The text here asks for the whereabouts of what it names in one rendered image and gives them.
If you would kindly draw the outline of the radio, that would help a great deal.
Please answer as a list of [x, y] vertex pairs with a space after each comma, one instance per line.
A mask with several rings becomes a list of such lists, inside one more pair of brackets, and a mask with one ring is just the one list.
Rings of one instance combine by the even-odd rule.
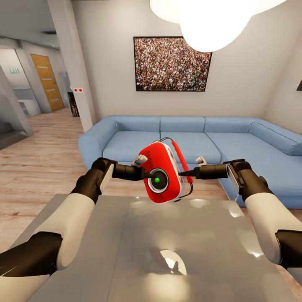
[[[189, 171], [178, 145], [173, 139], [171, 140], [184, 171]], [[147, 158], [147, 161], [139, 166], [145, 167], [145, 172], [156, 176], [156, 178], [144, 179], [149, 198], [154, 203], [161, 204], [172, 200], [178, 202], [181, 198], [192, 193], [193, 180], [192, 177], [187, 176], [191, 190], [189, 194], [181, 196], [185, 191], [185, 183], [183, 176], [178, 175], [181, 173], [180, 169], [167, 144], [161, 141], [154, 141], [151, 145], [145, 147], [139, 155], [144, 155]]]

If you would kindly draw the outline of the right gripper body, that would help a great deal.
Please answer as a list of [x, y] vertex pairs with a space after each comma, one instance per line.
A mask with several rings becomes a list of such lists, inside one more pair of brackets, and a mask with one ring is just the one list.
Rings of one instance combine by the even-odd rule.
[[196, 179], [217, 179], [215, 165], [195, 167]]

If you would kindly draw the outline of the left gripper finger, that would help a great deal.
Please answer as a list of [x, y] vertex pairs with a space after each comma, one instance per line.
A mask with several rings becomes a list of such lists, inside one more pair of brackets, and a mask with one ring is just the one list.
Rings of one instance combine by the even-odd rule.
[[156, 178], [156, 176], [145, 172], [145, 177], [144, 178], [151, 179], [151, 178]]

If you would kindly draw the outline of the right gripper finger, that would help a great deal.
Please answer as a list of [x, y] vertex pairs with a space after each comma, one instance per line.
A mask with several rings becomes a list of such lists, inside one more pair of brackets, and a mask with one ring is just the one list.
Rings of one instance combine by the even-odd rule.
[[178, 174], [179, 176], [190, 176], [190, 177], [194, 177], [195, 176], [195, 169], [193, 168], [193, 170], [190, 171], [186, 171], [186, 172], [181, 172]]

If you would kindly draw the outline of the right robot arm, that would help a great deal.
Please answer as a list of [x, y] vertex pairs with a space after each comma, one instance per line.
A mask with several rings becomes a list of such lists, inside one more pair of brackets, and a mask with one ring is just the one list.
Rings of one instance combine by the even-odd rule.
[[242, 196], [266, 258], [283, 266], [302, 286], [302, 222], [273, 194], [266, 179], [258, 177], [245, 159], [207, 166], [200, 156], [196, 162], [198, 167], [178, 175], [202, 180], [229, 176]]

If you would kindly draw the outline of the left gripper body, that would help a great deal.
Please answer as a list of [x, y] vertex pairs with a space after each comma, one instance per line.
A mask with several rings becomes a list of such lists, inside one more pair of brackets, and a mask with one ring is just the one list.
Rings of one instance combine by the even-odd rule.
[[145, 178], [145, 167], [135, 167], [125, 165], [125, 174], [123, 176], [124, 180], [139, 181]]

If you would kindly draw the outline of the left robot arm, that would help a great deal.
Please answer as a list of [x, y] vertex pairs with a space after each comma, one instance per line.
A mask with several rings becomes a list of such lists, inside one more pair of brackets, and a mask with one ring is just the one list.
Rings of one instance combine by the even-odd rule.
[[0, 253], [0, 302], [28, 302], [56, 271], [74, 260], [98, 196], [110, 177], [139, 181], [156, 178], [140, 167], [139, 155], [129, 165], [99, 157], [75, 188], [27, 242]]

